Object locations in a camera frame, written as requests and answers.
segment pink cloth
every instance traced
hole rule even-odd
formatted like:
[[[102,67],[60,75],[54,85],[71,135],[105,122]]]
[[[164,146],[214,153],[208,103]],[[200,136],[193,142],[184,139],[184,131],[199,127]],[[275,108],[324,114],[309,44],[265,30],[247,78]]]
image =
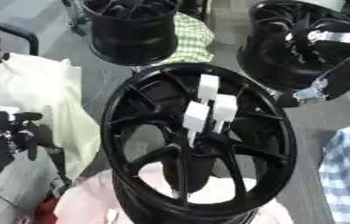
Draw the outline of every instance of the pink cloth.
[[[162,170],[161,164],[150,164],[140,171],[140,177],[171,197],[172,190],[165,182]],[[253,179],[245,179],[245,183],[248,189],[255,185]],[[211,177],[206,186],[192,194],[189,200],[200,204],[222,202],[235,196],[234,189],[232,179]],[[55,214],[57,224],[133,224],[116,199],[111,171],[103,171],[68,190],[60,199]],[[272,200],[259,209],[252,224],[293,224],[293,221],[287,210]]]

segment gray floor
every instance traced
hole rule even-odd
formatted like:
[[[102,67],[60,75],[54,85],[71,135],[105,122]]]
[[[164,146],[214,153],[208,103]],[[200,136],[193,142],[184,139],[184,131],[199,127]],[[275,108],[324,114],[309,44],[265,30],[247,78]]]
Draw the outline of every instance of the gray floor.
[[[249,31],[247,10],[253,0],[213,0],[209,26],[216,34],[210,47],[216,55],[215,65],[240,71],[235,54]],[[129,69],[97,59],[88,49],[87,38],[67,29],[67,16],[60,0],[0,0],[0,21],[21,25],[36,32],[41,54],[55,60],[69,58],[83,68],[84,105],[96,120],[100,119],[104,102],[114,89],[130,77]],[[5,37],[3,45],[10,51],[26,52],[24,42]],[[318,166],[321,149],[335,130],[350,125],[350,93],[318,105],[287,110],[295,128],[298,144],[297,169],[291,182],[280,194],[297,224],[331,224],[319,183]],[[97,172],[105,160],[99,156],[90,169]]]

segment green checkered cloth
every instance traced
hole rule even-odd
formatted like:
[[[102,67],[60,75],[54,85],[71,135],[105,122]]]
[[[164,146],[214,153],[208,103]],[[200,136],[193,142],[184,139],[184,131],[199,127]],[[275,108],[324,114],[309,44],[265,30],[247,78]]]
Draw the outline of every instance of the green checkered cloth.
[[[207,26],[182,13],[175,15],[175,32],[178,36],[178,49],[170,56],[157,63],[157,65],[177,62],[210,62],[213,55],[207,51],[214,40],[214,34]]]

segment blue plaid fabric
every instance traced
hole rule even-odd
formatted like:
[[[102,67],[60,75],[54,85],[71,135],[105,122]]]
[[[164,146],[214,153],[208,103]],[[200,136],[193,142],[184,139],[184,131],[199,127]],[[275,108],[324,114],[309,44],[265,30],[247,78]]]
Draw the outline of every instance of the blue plaid fabric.
[[[335,223],[350,224],[350,127],[339,130],[325,147],[319,174]]]

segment checkered cloth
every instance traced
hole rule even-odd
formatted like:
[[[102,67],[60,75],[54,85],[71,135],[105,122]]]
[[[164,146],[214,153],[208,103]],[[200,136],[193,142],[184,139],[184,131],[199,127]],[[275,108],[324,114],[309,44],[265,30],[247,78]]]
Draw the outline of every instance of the checkered cloth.
[[[335,223],[350,224],[350,127],[326,146],[319,174]]]
[[[214,40],[213,33],[207,26],[182,13],[175,15],[175,32],[178,36],[178,49],[168,59],[157,65],[176,62],[210,62],[213,55],[207,51],[207,46]]]

